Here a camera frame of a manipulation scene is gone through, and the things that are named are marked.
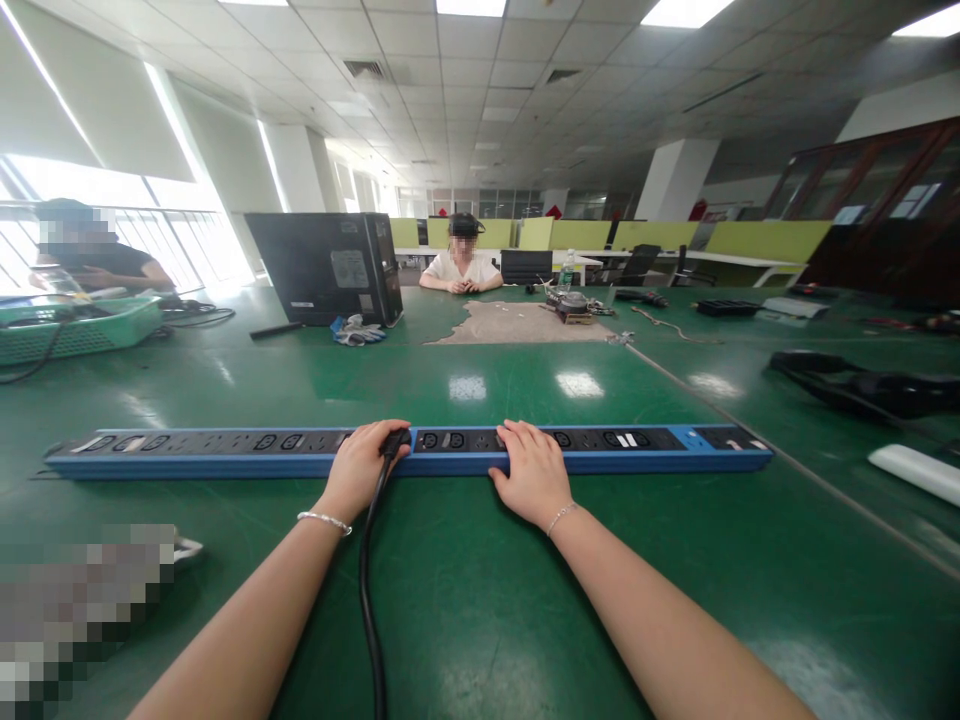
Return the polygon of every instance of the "person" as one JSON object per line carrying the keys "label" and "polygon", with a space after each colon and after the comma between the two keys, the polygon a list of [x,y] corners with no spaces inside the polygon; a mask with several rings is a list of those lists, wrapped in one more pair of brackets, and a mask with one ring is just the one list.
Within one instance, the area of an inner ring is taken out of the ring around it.
{"label": "person", "polygon": [[[313,513],[352,524],[373,498],[381,444],[409,426],[384,420],[357,429],[337,452]],[[510,456],[509,475],[490,470],[500,499],[560,551],[660,720],[814,718],[723,626],[573,502],[552,437],[510,420],[497,433]],[[394,465],[409,453],[409,445],[402,446]],[[266,718],[341,536],[331,522],[298,521],[147,692],[131,720]]]}
{"label": "person", "polygon": [[437,255],[423,271],[420,287],[461,295],[503,285],[503,276],[490,259],[474,253],[482,230],[483,224],[470,213],[451,215],[449,249]]}
{"label": "person", "polygon": [[34,212],[42,230],[38,265],[63,266],[87,291],[110,287],[173,291],[173,280],[163,266],[147,253],[120,243],[95,208],[57,198],[38,203]]}

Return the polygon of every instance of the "blue power strip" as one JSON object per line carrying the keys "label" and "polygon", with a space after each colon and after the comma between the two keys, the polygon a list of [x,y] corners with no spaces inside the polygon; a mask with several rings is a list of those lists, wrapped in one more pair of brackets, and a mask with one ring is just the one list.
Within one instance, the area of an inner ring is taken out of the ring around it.
{"label": "blue power strip", "polygon": [[[543,427],[572,475],[753,472],[773,457],[737,425]],[[45,457],[73,480],[324,478],[351,428],[98,430]],[[492,427],[411,428],[411,453],[395,476],[486,475],[508,470]]]}

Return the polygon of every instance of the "ceiling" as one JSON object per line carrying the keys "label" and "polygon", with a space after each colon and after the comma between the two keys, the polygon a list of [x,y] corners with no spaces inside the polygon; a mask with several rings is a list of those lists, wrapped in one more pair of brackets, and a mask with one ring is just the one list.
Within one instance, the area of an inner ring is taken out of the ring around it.
{"label": "ceiling", "polygon": [[[31,2],[411,186],[636,189],[684,137],[724,140],[708,182],[778,173],[859,98],[960,67],[960,36],[889,37],[949,0],[734,0],[698,30],[639,25],[655,0],[508,0],[502,19],[434,0]],[[548,85],[555,70],[578,72]]]}

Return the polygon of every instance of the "office chair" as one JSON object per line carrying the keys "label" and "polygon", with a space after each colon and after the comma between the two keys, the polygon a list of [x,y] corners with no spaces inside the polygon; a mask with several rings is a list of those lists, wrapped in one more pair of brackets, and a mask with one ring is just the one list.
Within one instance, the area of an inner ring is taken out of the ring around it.
{"label": "office chair", "polygon": [[500,274],[507,285],[539,285],[553,277],[550,250],[502,250]]}
{"label": "office chair", "polygon": [[658,255],[659,245],[637,245],[613,284],[621,287],[641,287]]}
{"label": "office chair", "polygon": [[[678,250],[677,257],[677,272],[673,276],[673,282],[670,283],[670,287],[685,287],[691,285],[690,280],[696,283],[703,283],[709,285],[710,287],[716,287],[717,276],[708,275],[707,273],[697,272],[696,270],[687,270],[684,266],[687,263],[687,246],[681,245]],[[688,282],[680,283],[681,280],[686,280]]]}

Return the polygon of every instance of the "white shirt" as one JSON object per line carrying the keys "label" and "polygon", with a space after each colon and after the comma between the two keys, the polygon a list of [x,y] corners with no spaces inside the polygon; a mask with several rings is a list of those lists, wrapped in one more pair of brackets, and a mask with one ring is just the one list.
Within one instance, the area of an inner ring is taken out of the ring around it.
{"label": "white shirt", "polygon": [[500,271],[494,267],[489,257],[474,255],[467,272],[461,274],[460,268],[457,267],[457,263],[454,262],[450,252],[444,250],[433,259],[433,262],[423,273],[424,275],[432,275],[444,282],[470,280],[479,284],[495,278],[500,274]]}

